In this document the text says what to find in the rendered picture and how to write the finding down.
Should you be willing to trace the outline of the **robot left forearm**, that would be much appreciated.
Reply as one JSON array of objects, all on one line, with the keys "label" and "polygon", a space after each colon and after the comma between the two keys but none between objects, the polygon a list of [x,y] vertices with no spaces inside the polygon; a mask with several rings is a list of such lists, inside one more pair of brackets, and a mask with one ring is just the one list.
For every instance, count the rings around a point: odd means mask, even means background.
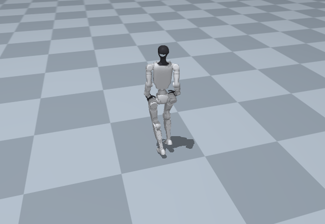
[{"label": "robot left forearm", "polygon": [[151,90],[151,87],[147,87],[147,82],[145,83],[145,92],[144,92],[144,95],[149,98],[151,95],[150,95],[150,90]]}]

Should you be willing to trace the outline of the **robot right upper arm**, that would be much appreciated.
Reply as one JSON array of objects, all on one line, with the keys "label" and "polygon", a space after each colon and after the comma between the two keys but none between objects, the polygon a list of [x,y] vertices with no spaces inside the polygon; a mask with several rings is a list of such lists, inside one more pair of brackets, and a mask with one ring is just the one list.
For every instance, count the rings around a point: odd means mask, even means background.
[{"label": "robot right upper arm", "polygon": [[177,64],[172,63],[172,67],[174,70],[174,82],[173,82],[173,87],[174,88],[179,88],[179,77],[180,77],[180,71],[179,71],[179,66]]}]

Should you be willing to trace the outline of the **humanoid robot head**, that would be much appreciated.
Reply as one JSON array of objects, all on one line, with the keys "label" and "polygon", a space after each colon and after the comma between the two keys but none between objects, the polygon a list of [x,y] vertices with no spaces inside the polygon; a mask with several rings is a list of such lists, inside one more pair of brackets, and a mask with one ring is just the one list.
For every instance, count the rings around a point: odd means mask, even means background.
[{"label": "humanoid robot head", "polygon": [[[169,53],[169,49],[168,49],[167,46],[165,46],[165,45],[159,46],[158,54],[159,54],[159,57],[160,57],[160,62],[157,63],[159,66],[168,66],[169,63],[166,62],[166,57],[167,57],[168,53]],[[163,54],[163,55],[166,54],[166,55],[165,56],[160,56],[160,54]]]}]

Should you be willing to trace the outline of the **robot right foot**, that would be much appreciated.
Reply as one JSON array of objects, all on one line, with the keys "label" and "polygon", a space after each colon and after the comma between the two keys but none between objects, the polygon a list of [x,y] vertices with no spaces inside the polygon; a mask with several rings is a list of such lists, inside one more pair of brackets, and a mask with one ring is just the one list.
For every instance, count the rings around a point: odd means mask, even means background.
[{"label": "robot right foot", "polygon": [[171,141],[170,139],[169,139],[168,141],[165,140],[164,143],[165,143],[165,144],[168,144],[168,145],[172,145],[172,144],[173,144],[172,141]]}]

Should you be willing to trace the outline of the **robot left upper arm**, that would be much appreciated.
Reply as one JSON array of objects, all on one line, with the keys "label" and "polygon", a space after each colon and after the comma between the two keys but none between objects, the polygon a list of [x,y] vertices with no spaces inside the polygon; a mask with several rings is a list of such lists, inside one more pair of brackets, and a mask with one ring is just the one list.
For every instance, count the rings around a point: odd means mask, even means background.
[{"label": "robot left upper arm", "polygon": [[152,80],[152,70],[154,67],[154,63],[150,63],[146,66],[146,82],[147,82],[147,87],[152,87],[153,86],[153,82]]}]

